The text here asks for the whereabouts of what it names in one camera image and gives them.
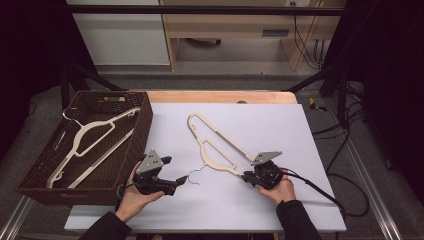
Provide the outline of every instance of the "hand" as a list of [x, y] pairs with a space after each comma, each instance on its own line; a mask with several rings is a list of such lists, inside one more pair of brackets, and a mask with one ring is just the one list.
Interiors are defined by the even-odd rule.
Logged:
[[269, 197], [277, 205], [280, 204], [281, 201], [288, 202], [291, 200], [296, 200], [293, 182], [287, 175], [284, 175], [280, 183], [271, 190], [266, 190], [260, 185], [256, 185], [256, 188], [259, 190], [261, 195]]
[[[135, 171], [137, 170], [138, 166], [140, 166], [140, 164], [141, 162], [135, 165], [131, 172], [130, 178], [128, 179], [128, 182], [132, 181], [132, 179], [134, 178]], [[158, 200], [163, 195], [165, 195], [165, 193], [162, 191], [155, 192], [150, 195], [143, 195], [137, 190], [134, 185], [130, 186], [125, 189], [121, 205], [119, 206], [118, 211], [116, 211], [115, 215], [126, 223], [139, 212], [141, 212], [141, 210], [143, 210], [143, 208], [147, 204]]]

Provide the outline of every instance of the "brown plastic basket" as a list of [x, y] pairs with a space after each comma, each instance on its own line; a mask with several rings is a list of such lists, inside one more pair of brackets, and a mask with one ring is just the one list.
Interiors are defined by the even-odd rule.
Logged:
[[[46, 188], [47, 179], [73, 147], [80, 124], [109, 120], [129, 109], [140, 107], [138, 114], [115, 122], [111, 131], [84, 156], [73, 156], [63, 169], [62, 178], [53, 188]], [[116, 190], [125, 181], [129, 171], [143, 156], [153, 118], [152, 107], [146, 92], [94, 92], [76, 93], [42, 153], [28, 174], [16, 188], [35, 201], [45, 205], [114, 205]], [[95, 127], [83, 135], [78, 152], [81, 153], [103, 136], [110, 126]], [[131, 129], [134, 132], [122, 145], [104, 160], [76, 188], [68, 188], [88, 167], [99, 159]]]

